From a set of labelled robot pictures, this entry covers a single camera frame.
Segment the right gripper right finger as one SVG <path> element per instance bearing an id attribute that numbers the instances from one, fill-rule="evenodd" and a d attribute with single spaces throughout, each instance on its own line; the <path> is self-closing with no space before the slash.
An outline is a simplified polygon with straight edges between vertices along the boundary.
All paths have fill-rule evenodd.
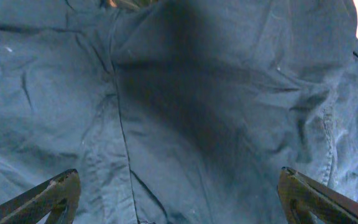
<path id="1" fill-rule="evenodd" d="M 358 223 L 358 203 L 290 167 L 282 167 L 277 192 L 288 223 Z"/>

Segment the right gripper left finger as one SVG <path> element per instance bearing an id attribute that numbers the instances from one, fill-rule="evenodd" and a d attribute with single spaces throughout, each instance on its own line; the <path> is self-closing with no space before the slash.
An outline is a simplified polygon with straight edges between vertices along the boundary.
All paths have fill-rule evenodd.
<path id="1" fill-rule="evenodd" d="M 72 224 L 81 194 L 78 171 L 68 169 L 0 205 L 0 224 Z"/>

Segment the navy blue shorts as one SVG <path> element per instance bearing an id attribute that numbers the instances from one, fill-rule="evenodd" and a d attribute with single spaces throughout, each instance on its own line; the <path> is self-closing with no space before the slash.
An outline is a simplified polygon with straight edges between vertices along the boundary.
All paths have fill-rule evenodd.
<path id="1" fill-rule="evenodd" d="M 352 1 L 0 1 L 0 204 L 74 168 L 76 223 L 285 223 L 358 202 Z"/>

